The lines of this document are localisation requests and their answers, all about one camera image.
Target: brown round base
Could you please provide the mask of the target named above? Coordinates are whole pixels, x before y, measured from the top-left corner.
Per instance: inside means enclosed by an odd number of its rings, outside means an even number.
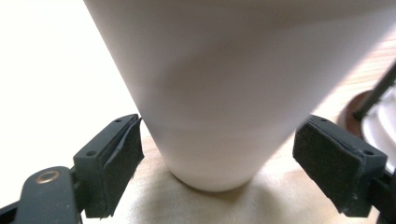
[[[353,133],[361,139],[363,134],[361,131],[361,122],[353,117],[353,113],[358,109],[361,102],[369,95],[372,91],[365,91],[355,96],[344,108],[338,117],[337,124],[343,129]]]

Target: white cup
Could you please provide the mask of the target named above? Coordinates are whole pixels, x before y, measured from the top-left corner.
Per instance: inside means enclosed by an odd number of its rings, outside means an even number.
[[[85,0],[172,173],[249,181],[394,23],[396,1]]]

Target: black bracket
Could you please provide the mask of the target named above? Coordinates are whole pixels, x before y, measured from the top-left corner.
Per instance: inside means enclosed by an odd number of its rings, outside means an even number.
[[[386,171],[387,155],[332,122],[311,116],[294,139],[293,157],[347,217],[396,223],[396,175]]]
[[[0,209],[0,223],[82,223],[87,217],[108,217],[114,211],[144,158],[141,119],[115,119],[74,157],[75,166],[51,167],[31,175],[21,199]]]

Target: black rod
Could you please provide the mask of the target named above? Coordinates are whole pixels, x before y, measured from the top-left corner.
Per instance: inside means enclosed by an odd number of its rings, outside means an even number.
[[[358,109],[353,113],[353,117],[361,121],[367,112],[375,105],[385,93],[385,91],[394,84],[396,79],[396,63],[388,70],[387,74],[379,81],[370,95],[361,103]]]

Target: white conical object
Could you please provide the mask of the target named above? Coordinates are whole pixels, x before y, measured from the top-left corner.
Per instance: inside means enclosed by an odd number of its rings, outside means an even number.
[[[387,169],[396,168],[396,89],[390,88],[361,122],[363,137],[388,155]]]
[[[85,0],[172,173],[236,188],[394,23],[396,1]]]

